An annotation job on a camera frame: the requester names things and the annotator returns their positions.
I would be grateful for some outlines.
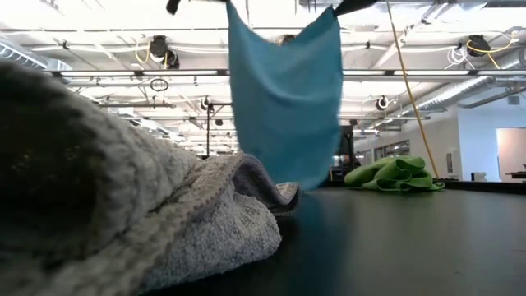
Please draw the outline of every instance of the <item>fluorescent light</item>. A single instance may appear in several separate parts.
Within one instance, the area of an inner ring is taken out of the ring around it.
[[[449,75],[468,75],[468,70],[408,70],[407,75],[420,76],[449,76]],[[403,75],[402,71],[394,71],[395,75]]]
[[[380,118],[377,116],[340,116],[339,119],[376,120]]]
[[[361,75],[374,76],[374,75],[384,75],[384,74],[385,74],[385,71],[344,70],[344,75],[349,75],[349,76],[361,76]]]
[[[526,75],[525,70],[481,70],[478,72],[479,75]]]
[[[120,119],[126,119],[126,120],[141,120],[142,117],[119,117]]]
[[[134,71],[74,71],[74,72],[61,72],[64,77],[77,77],[77,76],[135,76]]]
[[[367,130],[353,130],[353,132],[378,132],[376,129],[367,129]]]
[[[377,137],[379,135],[353,135],[353,137]]]
[[[387,121],[390,121],[390,120],[416,120],[417,118],[416,117],[412,117],[412,116],[401,116],[401,117],[394,117],[394,118],[384,118],[386,119]],[[431,119],[430,117],[420,117],[420,119],[422,120],[425,120],[425,119]]]
[[[144,71],[144,76],[199,76],[217,75],[215,70],[164,70],[164,71]]]

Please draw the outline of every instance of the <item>yellow rope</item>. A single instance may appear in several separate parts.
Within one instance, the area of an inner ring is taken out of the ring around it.
[[[400,60],[400,66],[402,67],[402,74],[404,75],[405,87],[408,90],[408,95],[409,95],[409,98],[411,99],[411,105],[413,106],[414,113],[417,116],[418,126],[420,127],[420,133],[422,134],[422,139],[424,140],[424,144],[426,145],[427,154],[429,155],[429,160],[431,161],[433,172],[435,173],[435,176],[439,178],[440,176],[438,175],[438,170],[436,169],[435,160],[433,159],[433,155],[431,153],[431,148],[429,147],[429,143],[427,143],[426,132],[424,132],[424,126],[422,125],[422,120],[420,119],[420,113],[418,112],[417,105],[414,102],[413,93],[411,92],[411,87],[409,87],[408,74],[405,71],[404,60],[402,59],[402,52],[400,51],[400,45],[398,43],[398,36],[396,35],[395,22],[393,21],[393,15],[391,13],[391,6],[389,4],[389,0],[385,0],[385,3],[387,4],[387,11],[389,13],[389,19],[391,21],[391,29],[393,29],[394,44],[396,45],[396,51],[398,52],[398,59]]]

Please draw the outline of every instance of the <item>wire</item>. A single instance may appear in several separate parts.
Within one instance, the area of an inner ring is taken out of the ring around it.
[[[140,63],[147,63],[148,60],[150,59],[150,42],[148,42],[148,49],[146,50],[146,60],[142,60],[142,59],[139,57],[138,48],[139,48],[139,44],[136,45],[136,49],[135,49],[135,58],[136,58],[137,61],[140,62]]]
[[[391,12],[391,5],[389,3],[389,0],[385,0],[385,3],[387,4],[387,11],[389,13],[389,19],[391,21],[391,29],[393,30],[394,44],[396,45],[398,59],[400,60],[400,66],[402,67],[402,74],[404,74],[405,87],[408,90],[408,95],[409,95],[409,98],[411,99],[411,105],[413,106],[414,113],[417,117],[418,126],[420,127],[420,133],[422,134],[422,139],[424,140],[424,144],[426,145],[427,154],[429,155],[429,160],[431,161],[433,172],[435,173],[436,177],[439,178],[440,176],[438,174],[438,170],[436,169],[435,159],[433,159],[431,148],[429,147],[429,143],[427,142],[426,132],[424,132],[424,126],[422,125],[422,120],[420,119],[420,113],[418,112],[417,105],[413,98],[413,92],[411,91],[411,87],[409,86],[408,74],[405,71],[404,60],[402,59],[402,52],[400,51],[398,36],[396,35],[396,28],[395,28],[395,22],[393,21],[393,14]]]
[[[487,56],[491,59],[491,62],[493,62],[493,65],[495,65],[495,67],[496,67],[497,69],[501,69],[501,68],[499,67],[499,64],[496,63],[496,62],[495,62],[495,59],[491,56],[491,53],[488,53]]]
[[[447,60],[450,62],[450,65],[445,67],[447,70],[453,66],[458,66],[463,62],[466,62],[472,69],[475,69],[475,66],[468,60],[468,52],[466,49],[451,49],[447,54]]]
[[[512,44],[514,43],[514,36],[511,35],[511,39],[510,39],[510,42],[503,48],[499,48],[499,49],[493,49],[493,50],[481,50],[481,49],[476,49],[474,47],[471,47],[471,40],[469,40],[467,43],[466,43],[466,47],[468,47],[468,49],[471,49],[472,51],[476,51],[478,53],[498,53],[498,52],[501,52],[507,48],[509,48]]]

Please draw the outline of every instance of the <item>pipe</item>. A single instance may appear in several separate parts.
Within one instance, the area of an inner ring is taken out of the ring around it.
[[[461,104],[460,108],[473,109],[473,108],[480,107],[480,106],[485,105],[485,104],[489,104],[489,103],[495,102],[495,101],[497,101],[499,99],[504,99],[506,97],[509,97],[510,95],[521,94],[521,93],[523,93],[525,91],[526,91],[526,87],[519,88],[519,89],[513,89],[513,90],[507,90],[507,91],[503,92],[502,94],[493,95],[493,96],[491,96],[489,98],[481,99],[478,102],[475,102],[475,103],[472,103],[472,104],[467,104],[467,105],[462,105]]]

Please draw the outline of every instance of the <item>white wall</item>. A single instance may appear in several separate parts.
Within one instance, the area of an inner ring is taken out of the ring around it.
[[[459,157],[459,126],[456,108],[450,108],[444,113],[434,113],[431,119],[424,120],[423,124],[439,176],[441,178],[461,178],[462,166]],[[426,169],[432,173],[431,161],[418,128],[418,122],[414,120],[404,124],[401,132],[381,132],[378,138],[357,141],[354,149],[365,151],[406,140],[409,140],[411,155],[421,156],[426,161]],[[446,154],[448,152],[453,152],[453,173],[447,173]]]
[[[494,89],[473,100],[484,99],[502,92]],[[526,101],[520,106],[509,106],[506,99],[477,107],[459,109],[459,138],[464,180],[472,172],[485,172],[486,180],[499,182],[497,128],[526,127]]]
[[[499,169],[502,182],[521,183],[523,179],[514,179],[507,173],[526,170],[526,128],[499,128],[497,130],[499,146]]]

